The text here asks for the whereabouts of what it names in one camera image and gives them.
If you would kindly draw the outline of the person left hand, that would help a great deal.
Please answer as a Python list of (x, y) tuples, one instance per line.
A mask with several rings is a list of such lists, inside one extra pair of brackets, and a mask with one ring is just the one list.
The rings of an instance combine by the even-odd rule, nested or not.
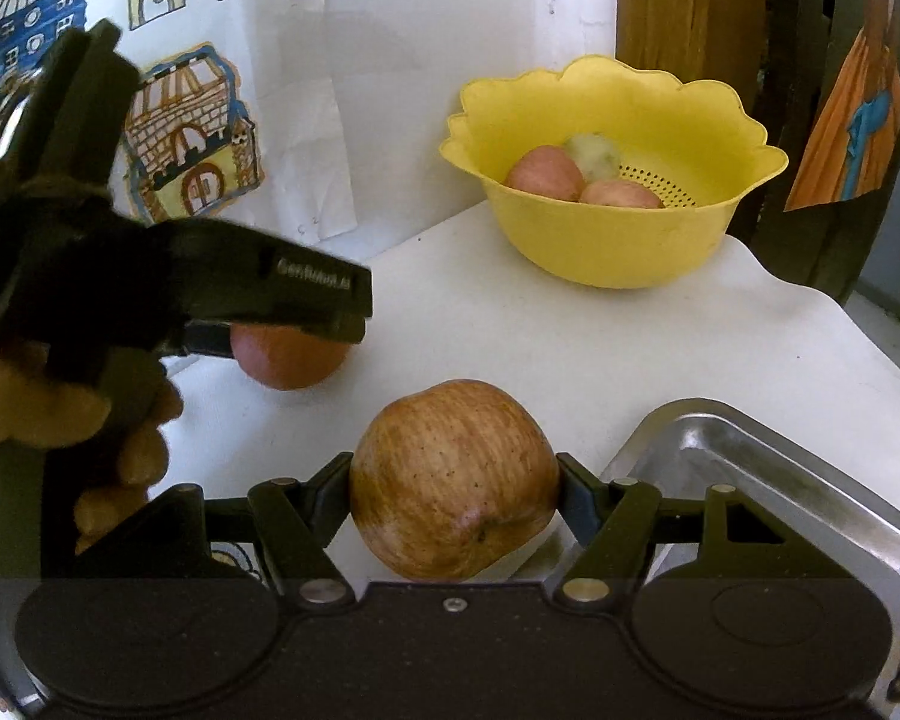
[(131, 431), (107, 436), (112, 400), (98, 390), (45, 376), (46, 349), (0, 351), (0, 445), (35, 450), (80, 447), (87, 455), (71, 470), (79, 497), (71, 520), (74, 550), (84, 553), (149, 500), (149, 489), (169, 469), (160, 427), (183, 415), (182, 395), (162, 379), (148, 412)]

